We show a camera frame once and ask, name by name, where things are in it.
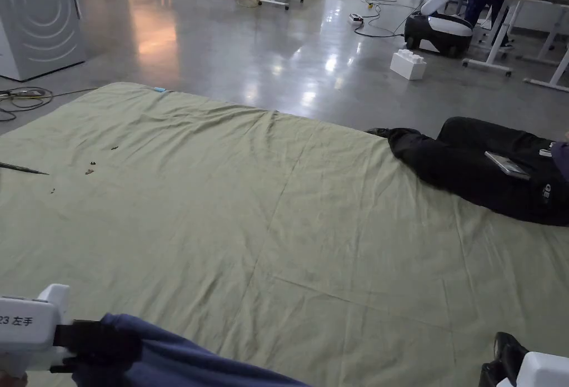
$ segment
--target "metal rod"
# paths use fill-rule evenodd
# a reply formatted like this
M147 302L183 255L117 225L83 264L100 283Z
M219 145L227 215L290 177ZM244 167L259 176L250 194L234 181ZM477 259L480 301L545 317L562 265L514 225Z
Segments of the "metal rod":
M20 171L20 172L38 173L40 175L49 175L48 173L35 171L35 170L29 169L29 168L24 168L23 166L16 166L16 165L9 165L7 163L1 163L1 161L0 161L0 168L14 169L15 171Z

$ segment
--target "desk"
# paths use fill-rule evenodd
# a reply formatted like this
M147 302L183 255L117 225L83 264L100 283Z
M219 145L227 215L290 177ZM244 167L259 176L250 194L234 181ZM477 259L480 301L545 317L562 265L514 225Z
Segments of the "desk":
M475 59L466 58L466 59L463 59L463 65L464 66L468 66L469 64L482 65L482 66L486 66L488 68L491 68L493 70L499 70L499 71L505 72L507 77L510 77L512 75L512 69L511 68L509 68L505 65L497 64L497 63L495 63L495 60L496 60L496 55L498 54L498 51L500 50L502 40L503 40L504 36L506 35L507 30L511 26L513 26L514 23L516 22L516 18L517 18L518 14L520 12L520 9L524 3L554 4L551 2L546 2L544 0L504 0L502 8L500 9L500 12L498 13L498 19L497 19L496 23L494 24L494 26L492 27L492 32L490 33L490 36L489 36L489 41L492 42L494 40L494 36L496 36L496 34L497 34L496 40L494 41L494 44L492 45L492 49L490 51L490 54L488 55L488 59L485 61L477 61ZM553 26L553 29L551 30L549 36L547 37L547 40L545 41L545 44L543 45L543 47L540 51L540 54L537 57L522 56L521 57L522 59L525 59L528 61L542 62L542 63L546 63L549 65L556 65L556 63L554 63L553 61L549 61L549 60L545 59L545 55L547 54L547 51L548 51L548 49L549 49L549 47L550 47L550 45L551 45L551 43L555 37L555 34L557 33L559 27L561 26L563 18L566 14L566 9L569 9L569 6L564 5L564 4L557 4L556 6L559 6L562 9L562 12L560 14L558 21L555 23L555 25ZM508 14L505 18L505 21L503 22L502 26L500 26L500 22L501 22L502 18L504 17L504 15L506 14L507 8L510 8L510 9L509 9ZM524 81L527 83L535 84L535 85L552 87L552 88L556 88L559 90L566 90L566 92L569 92L569 88L557 86L557 82L559 81L563 72L567 68L568 63L569 63L569 51L565 55L561 64L559 65L558 71L553 75L553 77L549 83L540 82L540 81L531 80L531 79L525 79Z

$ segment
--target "polished floor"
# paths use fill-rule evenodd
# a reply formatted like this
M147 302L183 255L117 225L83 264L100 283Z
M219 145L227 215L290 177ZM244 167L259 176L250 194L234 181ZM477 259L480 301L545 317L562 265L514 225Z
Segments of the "polished floor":
M569 130L569 95L522 82L527 76L548 80L550 67L510 56L516 72L506 78L426 53L423 80L393 73L390 60L403 39L356 35L348 15L372 14L362 0L305 0L288 11L233 0L79 1L88 61L27 84L62 93L138 82L357 129L406 126L435 135L445 119L470 116L551 139ZM373 24L394 31L421 1L382 6ZM373 26L363 31L387 33ZM536 52L539 45L517 39L516 49ZM0 78L0 88L17 85ZM21 113L0 123L0 133L75 98Z

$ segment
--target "person lying down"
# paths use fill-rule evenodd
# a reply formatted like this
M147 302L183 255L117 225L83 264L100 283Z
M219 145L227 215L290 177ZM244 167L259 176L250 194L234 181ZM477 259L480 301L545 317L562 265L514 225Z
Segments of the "person lying down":
M415 129L375 128L423 181L521 221L569 225L569 143L466 117L436 140Z

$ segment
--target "green sheet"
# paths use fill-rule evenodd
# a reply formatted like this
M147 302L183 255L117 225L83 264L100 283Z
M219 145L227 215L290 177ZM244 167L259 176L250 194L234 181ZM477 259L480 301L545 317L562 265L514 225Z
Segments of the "green sheet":
M425 186L377 136L116 83L0 160L50 173L0 170L0 292L70 285L72 318L132 314L314 386L476 386L499 330L569 356L569 230Z

